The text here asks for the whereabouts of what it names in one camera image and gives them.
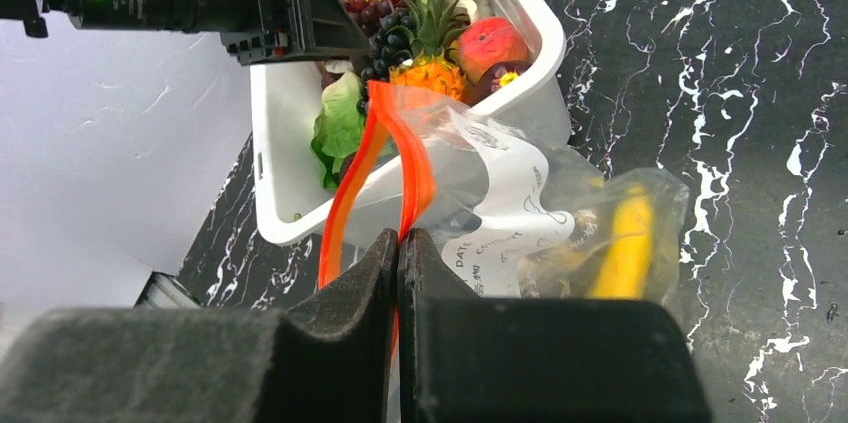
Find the clear zip top bag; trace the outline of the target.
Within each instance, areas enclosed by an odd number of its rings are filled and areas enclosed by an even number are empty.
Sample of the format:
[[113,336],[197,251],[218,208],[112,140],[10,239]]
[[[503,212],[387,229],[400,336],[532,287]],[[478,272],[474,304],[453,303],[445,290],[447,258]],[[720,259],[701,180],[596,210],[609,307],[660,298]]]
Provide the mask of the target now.
[[518,261],[564,242],[583,208],[618,205],[633,184],[654,205],[654,249],[642,299],[668,304],[679,277],[689,191],[660,168],[606,177],[576,150],[477,115],[419,87],[372,82],[364,134],[332,202],[318,283],[342,271],[345,244],[384,229],[427,231],[474,293],[522,297]]

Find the yellow toy banana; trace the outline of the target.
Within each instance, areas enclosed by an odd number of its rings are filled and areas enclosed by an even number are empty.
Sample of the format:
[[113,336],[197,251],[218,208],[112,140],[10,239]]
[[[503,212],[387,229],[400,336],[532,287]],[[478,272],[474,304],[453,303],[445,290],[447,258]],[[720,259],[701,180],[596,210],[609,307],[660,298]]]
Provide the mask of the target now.
[[588,297],[642,299],[654,249],[656,215],[647,189],[633,184],[614,211],[611,242]]

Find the orange toy pineapple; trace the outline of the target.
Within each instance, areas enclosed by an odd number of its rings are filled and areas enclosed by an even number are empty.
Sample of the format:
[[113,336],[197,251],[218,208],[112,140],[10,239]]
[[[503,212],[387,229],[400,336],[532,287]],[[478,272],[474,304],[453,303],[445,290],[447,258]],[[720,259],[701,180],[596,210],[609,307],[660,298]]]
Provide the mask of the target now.
[[415,0],[408,4],[415,30],[397,28],[410,43],[410,57],[389,70],[395,85],[426,88],[465,102],[468,79],[451,48],[467,29],[466,13],[455,13],[458,3],[449,0]]

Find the dark blue toy grapes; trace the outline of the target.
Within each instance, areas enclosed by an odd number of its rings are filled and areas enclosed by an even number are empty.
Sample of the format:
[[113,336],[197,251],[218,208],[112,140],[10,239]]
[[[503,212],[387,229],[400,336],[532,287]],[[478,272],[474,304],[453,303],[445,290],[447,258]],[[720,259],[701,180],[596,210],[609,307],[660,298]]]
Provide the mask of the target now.
[[388,82],[391,67],[412,59],[410,36],[415,29],[416,21],[406,8],[398,8],[381,20],[376,35],[371,38],[370,57],[359,72],[361,97],[357,109],[361,115],[366,116],[369,109],[368,83]]

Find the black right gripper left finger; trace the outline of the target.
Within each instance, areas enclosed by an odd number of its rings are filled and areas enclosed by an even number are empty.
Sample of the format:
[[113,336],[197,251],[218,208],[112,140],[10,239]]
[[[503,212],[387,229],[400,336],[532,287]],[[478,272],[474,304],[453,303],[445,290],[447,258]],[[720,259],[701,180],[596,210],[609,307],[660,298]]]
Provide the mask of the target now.
[[289,310],[63,309],[1,365],[5,422],[382,422],[398,236]]

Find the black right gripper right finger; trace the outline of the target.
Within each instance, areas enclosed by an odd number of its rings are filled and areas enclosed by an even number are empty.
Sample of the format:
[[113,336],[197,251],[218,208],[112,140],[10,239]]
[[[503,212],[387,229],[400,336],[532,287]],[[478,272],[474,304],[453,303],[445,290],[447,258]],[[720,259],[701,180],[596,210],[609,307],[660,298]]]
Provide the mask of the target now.
[[405,422],[708,422],[683,335],[646,301],[485,298],[413,230],[397,266]]

